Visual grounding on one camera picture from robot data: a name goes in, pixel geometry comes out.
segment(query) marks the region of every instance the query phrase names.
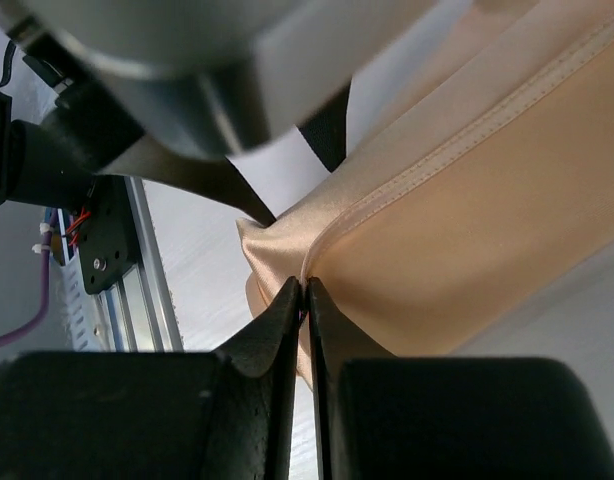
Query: black bracket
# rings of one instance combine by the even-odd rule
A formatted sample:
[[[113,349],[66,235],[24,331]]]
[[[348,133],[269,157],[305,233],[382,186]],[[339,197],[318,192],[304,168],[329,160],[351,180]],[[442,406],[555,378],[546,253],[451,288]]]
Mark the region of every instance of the black bracket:
[[[79,233],[85,291],[110,288],[140,260],[140,245],[123,177],[98,177]]]

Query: seam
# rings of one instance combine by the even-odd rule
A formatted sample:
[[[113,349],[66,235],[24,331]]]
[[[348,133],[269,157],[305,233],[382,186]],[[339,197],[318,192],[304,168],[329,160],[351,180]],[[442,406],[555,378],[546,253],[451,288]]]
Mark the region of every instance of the seam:
[[[554,59],[550,62],[546,67],[541,69],[537,74],[531,77],[527,82],[525,82],[522,86],[520,86],[516,91],[502,100],[499,104],[493,107],[491,110],[483,114],[478,120],[474,121],[472,124],[465,127],[462,131],[454,135],[451,139],[446,141],[444,144],[436,148],[434,151],[426,155],[423,159],[417,162],[415,165],[407,168],[405,171],[393,177],[391,180],[383,184],[382,186],[375,189],[368,196],[359,200],[355,204],[351,205],[347,210],[341,213],[338,217],[336,217],[326,228],[321,232],[321,234],[316,238],[316,240],[312,243],[305,259],[303,261],[302,270],[301,270],[301,282],[304,282],[307,277],[308,269],[314,264],[315,258],[312,258],[312,255],[315,255],[321,251],[324,251],[331,247],[331,245],[347,234],[350,230],[356,228],[361,223],[365,222],[367,219],[378,213],[380,210],[384,209],[388,205],[394,203],[398,199],[402,198],[404,195],[412,191],[415,187],[421,185],[425,181],[427,181],[432,176],[436,175],[441,170],[445,169],[455,160],[463,156],[468,151],[475,148],[478,144],[482,143],[485,139],[489,138],[496,131],[500,130],[505,125],[509,124],[511,121],[516,119],[522,113],[524,113],[527,109],[535,105],[538,101],[544,98],[548,93],[553,91],[558,85],[560,85],[566,78],[571,76],[577,70],[582,68],[585,64],[587,64],[592,58],[594,58],[598,53],[604,50],[608,45],[614,42],[614,34],[609,38],[605,39],[602,43],[594,46],[590,52],[587,52],[578,62],[572,63],[567,68],[565,68],[560,75],[556,77],[556,79],[552,80],[549,85],[546,85],[544,88],[540,89],[534,96],[532,96],[527,102],[515,108],[509,114],[503,116],[498,121],[495,121],[492,125],[487,128],[487,130],[483,133],[475,135],[473,140],[469,140],[466,142],[466,145],[460,148],[457,152],[453,154],[450,153],[449,157],[447,157],[442,163],[436,166],[432,171],[425,173],[421,177],[413,178],[411,177],[416,173],[417,170],[428,166],[433,163],[433,160],[437,159],[441,154],[447,153],[451,147],[455,146],[459,142],[464,139],[467,139],[471,136],[474,131],[478,130],[483,124],[488,122],[507,108],[512,102],[517,100],[523,94],[527,93],[529,90],[536,87],[541,80],[545,79],[549,75],[553,74],[557,71],[559,67],[562,66],[563,63],[567,61],[571,61],[573,57],[580,53],[585,47],[589,46],[596,40],[601,33],[606,32],[610,27],[614,26],[614,14],[611,15],[607,20],[605,20],[598,28],[594,29],[590,34],[586,37],[583,37],[578,42],[575,42],[569,49],[567,49],[563,54],[559,55],[558,58]],[[355,214],[361,213],[363,208],[365,208],[368,204],[380,198],[382,196],[389,195],[382,201],[379,205],[377,205],[370,212],[365,213],[361,218],[356,220],[351,225],[343,228],[342,230],[338,230],[340,228],[340,224],[353,218]]]

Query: metal edge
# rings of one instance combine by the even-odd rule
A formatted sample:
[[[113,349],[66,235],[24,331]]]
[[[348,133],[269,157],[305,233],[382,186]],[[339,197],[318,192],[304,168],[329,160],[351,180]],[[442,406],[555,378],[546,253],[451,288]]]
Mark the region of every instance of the metal edge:
[[[140,245],[141,260],[137,267],[154,346],[162,345],[164,351],[183,351],[143,182],[133,177],[127,177],[125,182]]]

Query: cable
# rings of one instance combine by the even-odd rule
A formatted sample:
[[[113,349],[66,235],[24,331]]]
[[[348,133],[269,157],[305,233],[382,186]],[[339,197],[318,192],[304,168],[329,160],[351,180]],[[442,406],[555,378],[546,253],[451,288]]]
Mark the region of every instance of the cable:
[[[11,80],[11,66],[14,62],[14,53],[16,53],[16,44],[10,40],[3,57],[3,76],[0,79],[0,88],[7,86]]]
[[[58,223],[58,210],[54,209],[49,218],[49,225],[55,227]],[[43,235],[43,246],[49,246],[51,244],[52,232],[49,231]],[[29,332],[34,330],[47,316],[49,310],[49,255],[50,252],[47,249],[42,249],[41,252],[41,273],[40,273],[40,307],[36,315],[25,323],[23,326],[18,327],[16,330],[12,330],[9,333],[0,336],[0,347],[9,345],[16,340],[20,340]]]

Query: screw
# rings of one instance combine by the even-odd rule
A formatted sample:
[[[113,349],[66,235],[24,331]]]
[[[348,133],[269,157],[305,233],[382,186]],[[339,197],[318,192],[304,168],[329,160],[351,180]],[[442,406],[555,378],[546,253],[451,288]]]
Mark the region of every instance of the screw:
[[[100,270],[101,272],[107,268],[107,263],[102,258],[94,260],[94,270]]]

